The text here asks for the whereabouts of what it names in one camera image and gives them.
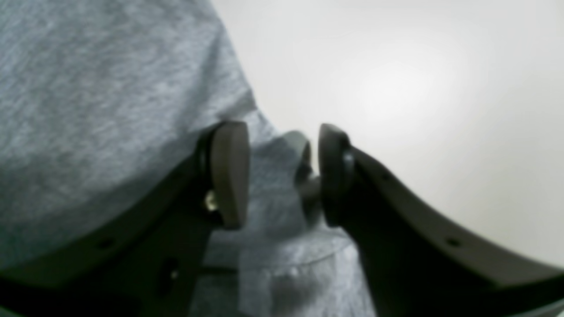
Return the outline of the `image-left right gripper right finger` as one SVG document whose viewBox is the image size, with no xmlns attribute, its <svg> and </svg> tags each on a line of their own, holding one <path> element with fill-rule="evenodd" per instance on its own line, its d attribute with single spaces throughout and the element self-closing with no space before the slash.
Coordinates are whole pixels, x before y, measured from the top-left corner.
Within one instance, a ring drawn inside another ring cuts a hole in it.
<svg viewBox="0 0 564 317">
<path fill-rule="evenodd" d="M 319 130 L 327 224 L 354 241 L 379 317 L 557 317 L 563 270 L 456 224 L 331 124 Z"/>
</svg>

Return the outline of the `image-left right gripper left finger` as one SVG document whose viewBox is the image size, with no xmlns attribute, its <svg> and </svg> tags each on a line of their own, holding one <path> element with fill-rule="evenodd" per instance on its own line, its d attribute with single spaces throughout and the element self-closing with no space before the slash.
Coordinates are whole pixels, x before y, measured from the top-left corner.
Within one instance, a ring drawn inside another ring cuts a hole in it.
<svg viewBox="0 0 564 317">
<path fill-rule="evenodd" d="M 212 232 L 241 229 L 249 129 L 226 121 L 149 194 L 87 236 L 1 272 L 1 307 L 22 317 L 186 317 Z"/>
</svg>

